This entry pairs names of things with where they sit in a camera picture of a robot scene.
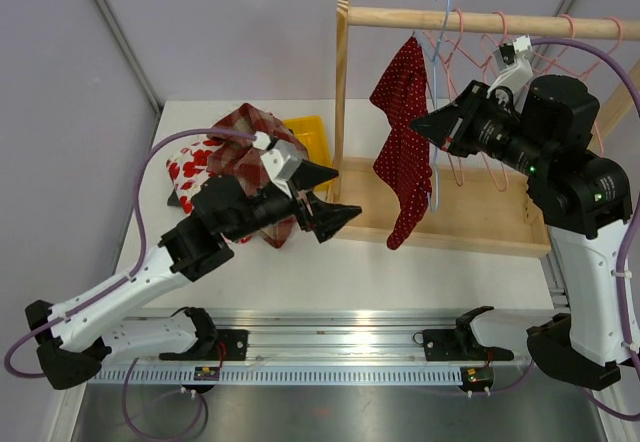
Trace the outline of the dark red polka dot skirt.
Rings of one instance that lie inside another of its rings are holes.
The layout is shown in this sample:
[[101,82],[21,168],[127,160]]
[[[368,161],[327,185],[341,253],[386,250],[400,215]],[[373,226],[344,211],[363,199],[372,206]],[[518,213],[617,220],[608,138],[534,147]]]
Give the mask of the dark red polka dot skirt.
[[383,112],[390,127],[373,169],[399,203],[399,214],[386,240],[391,250],[406,241],[429,207],[429,143],[410,128],[412,121],[428,112],[427,85],[423,51],[412,36],[392,58],[370,96],[370,102]]

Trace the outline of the blue wire hanger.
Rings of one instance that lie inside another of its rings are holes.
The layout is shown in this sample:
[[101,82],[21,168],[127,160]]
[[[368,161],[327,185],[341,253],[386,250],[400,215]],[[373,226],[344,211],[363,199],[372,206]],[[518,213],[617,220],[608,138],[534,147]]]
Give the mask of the blue wire hanger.
[[[448,26],[448,19],[451,13],[451,0],[445,0],[445,1],[446,1],[445,15],[444,15],[442,27],[439,29],[439,33],[435,38],[435,42],[432,44],[432,48],[433,48],[432,53],[427,56],[431,64],[431,70],[432,70],[431,100],[432,100],[433,110],[436,110],[439,108],[440,98],[438,94],[438,89],[439,89],[438,73],[439,73],[439,68],[442,66],[442,63],[440,62],[439,54],[440,54],[441,45],[444,39],[444,34]],[[429,210],[431,213],[436,213],[440,208],[440,172],[437,165],[438,155],[439,155],[439,149],[436,146],[434,146],[431,159],[430,159],[430,161],[432,162],[432,169],[433,169],[432,192],[429,196]]]

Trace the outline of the red plaid skirt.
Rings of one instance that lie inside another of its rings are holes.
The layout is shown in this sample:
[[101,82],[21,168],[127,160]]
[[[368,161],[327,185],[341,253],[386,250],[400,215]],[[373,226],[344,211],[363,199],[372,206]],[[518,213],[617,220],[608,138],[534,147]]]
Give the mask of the red plaid skirt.
[[[215,128],[230,129],[254,135],[264,132],[270,137],[292,143],[304,159],[308,159],[307,149],[286,128],[284,123],[269,112],[264,112],[249,103],[220,119]],[[234,175],[247,195],[255,195],[269,181],[261,164],[261,152],[253,147],[248,139],[230,135],[211,135],[209,140],[216,149],[207,158],[207,171],[212,175]],[[297,222],[290,217],[277,225],[269,226],[257,232],[267,244],[275,249],[281,248],[291,235]]]

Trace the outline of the pink wire hanger grey skirt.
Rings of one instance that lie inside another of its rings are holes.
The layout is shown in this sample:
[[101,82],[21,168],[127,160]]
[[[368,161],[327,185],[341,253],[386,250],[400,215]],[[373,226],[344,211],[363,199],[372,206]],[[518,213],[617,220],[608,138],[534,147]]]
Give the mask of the pink wire hanger grey skirt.
[[567,46],[560,46],[558,49],[552,48],[549,44],[536,46],[534,58],[532,59],[532,69],[535,75],[547,75],[555,72],[562,75],[575,76],[572,69],[562,65],[563,56],[568,50]]

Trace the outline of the white red floral skirt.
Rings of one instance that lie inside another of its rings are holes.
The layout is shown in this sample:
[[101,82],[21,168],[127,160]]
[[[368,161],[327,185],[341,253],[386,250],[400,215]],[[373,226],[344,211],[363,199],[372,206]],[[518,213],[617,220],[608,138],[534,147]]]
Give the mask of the white red floral skirt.
[[194,142],[171,155],[166,161],[173,193],[186,215],[193,211],[192,198],[215,175],[222,174],[218,150],[225,140],[220,137],[199,136]]

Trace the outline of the dark grey dotted skirt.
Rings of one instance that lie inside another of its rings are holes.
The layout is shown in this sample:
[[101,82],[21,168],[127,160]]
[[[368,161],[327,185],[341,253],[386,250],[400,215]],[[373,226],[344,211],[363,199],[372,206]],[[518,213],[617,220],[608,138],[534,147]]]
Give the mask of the dark grey dotted skirt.
[[176,207],[176,208],[180,208],[181,207],[181,202],[180,202],[175,190],[173,190],[171,192],[171,194],[169,195],[169,197],[167,199],[167,205],[169,207]]

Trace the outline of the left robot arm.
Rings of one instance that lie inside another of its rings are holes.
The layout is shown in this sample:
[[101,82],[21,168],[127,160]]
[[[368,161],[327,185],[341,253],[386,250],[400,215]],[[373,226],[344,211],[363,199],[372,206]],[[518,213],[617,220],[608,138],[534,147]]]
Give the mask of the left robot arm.
[[230,242],[286,219],[295,218],[319,242],[331,239],[362,212],[312,193],[315,182],[337,174],[304,161],[286,190],[268,183],[253,195],[232,175],[211,177],[192,198],[191,213],[132,268],[64,303],[32,302],[25,315],[50,385],[56,390],[78,386],[109,363],[143,357],[198,361],[212,355],[218,329],[202,308],[187,307],[156,321],[128,316],[229,262],[234,256]]

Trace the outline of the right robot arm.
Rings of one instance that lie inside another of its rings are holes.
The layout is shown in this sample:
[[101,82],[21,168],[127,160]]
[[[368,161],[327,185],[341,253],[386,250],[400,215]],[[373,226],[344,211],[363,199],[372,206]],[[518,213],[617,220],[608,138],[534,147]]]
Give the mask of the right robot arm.
[[616,259],[630,228],[631,190],[624,169],[588,145],[600,108],[583,82],[535,78],[522,110],[509,88],[472,81],[448,105],[410,128],[444,152],[487,155],[521,173],[562,263],[570,304],[527,328],[530,357],[549,377],[600,391],[631,360],[631,305],[620,303]]

